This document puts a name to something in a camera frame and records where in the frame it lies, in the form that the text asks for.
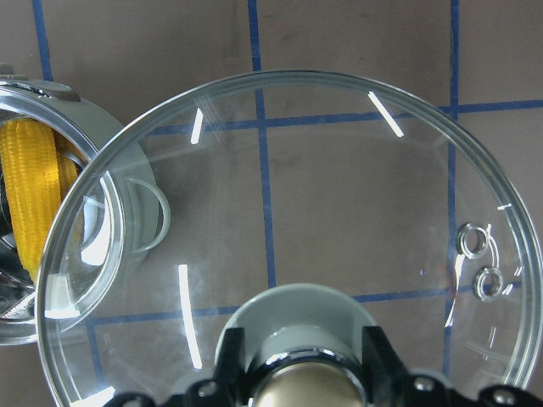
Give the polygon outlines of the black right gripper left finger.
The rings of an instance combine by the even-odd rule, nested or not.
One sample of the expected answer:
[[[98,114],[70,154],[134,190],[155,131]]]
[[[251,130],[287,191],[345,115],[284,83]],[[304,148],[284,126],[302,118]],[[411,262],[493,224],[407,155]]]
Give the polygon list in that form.
[[[184,393],[171,395],[161,406],[241,406],[245,392],[244,362],[245,330],[228,328],[212,377],[195,382]]]

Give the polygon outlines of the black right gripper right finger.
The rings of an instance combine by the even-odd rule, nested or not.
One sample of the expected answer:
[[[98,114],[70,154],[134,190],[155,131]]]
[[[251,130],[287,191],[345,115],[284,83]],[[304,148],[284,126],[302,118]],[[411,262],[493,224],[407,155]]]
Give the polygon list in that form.
[[[521,388],[492,385],[470,399],[436,376],[407,370],[380,326],[361,329],[361,365],[368,401],[373,406],[541,406]]]

